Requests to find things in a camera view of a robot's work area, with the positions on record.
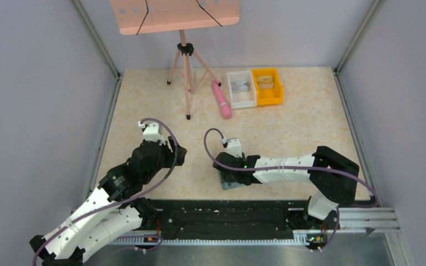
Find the green card holder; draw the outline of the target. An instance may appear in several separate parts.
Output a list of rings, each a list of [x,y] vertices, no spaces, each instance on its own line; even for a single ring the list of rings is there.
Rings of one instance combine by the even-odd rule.
[[[220,178],[220,185],[221,185],[223,190],[231,190],[231,189],[234,189],[234,188],[239,188],[239,187],[245,186],[244,184],[235,181],[230,175],[228,175],[226,173],[219,171],[218,176]]]

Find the silver credit card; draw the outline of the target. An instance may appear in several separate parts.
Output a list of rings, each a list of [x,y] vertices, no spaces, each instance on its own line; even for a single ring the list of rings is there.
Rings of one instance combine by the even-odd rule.
[[[249,83],[246,81],[232,81],[230,85],[233,93],[241,93],[250,90]]]

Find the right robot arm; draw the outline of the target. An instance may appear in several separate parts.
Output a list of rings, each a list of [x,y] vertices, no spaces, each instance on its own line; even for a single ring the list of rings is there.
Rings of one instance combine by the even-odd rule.
[[[236,157],[219,153],[212,164],[223,181],[249,186],[271,182],[306,182],[317,192],[308,200],[306,213],[324,220],[337,207],[348,207],[356,199],[359,166],[327,146],[306,156],[268,158],[260,155]]]

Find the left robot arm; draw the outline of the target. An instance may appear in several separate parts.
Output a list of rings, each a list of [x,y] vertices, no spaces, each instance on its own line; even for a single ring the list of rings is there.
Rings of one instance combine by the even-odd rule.
[[[61,225],[34,236],[32,265],[83,265],[101,248],[124,233],[150,226],[156,209],[144,197],[147,185],[162,169],[183,165],[186,148],[172,136],[143,140],[125,163],[111,168],[97,188]]]

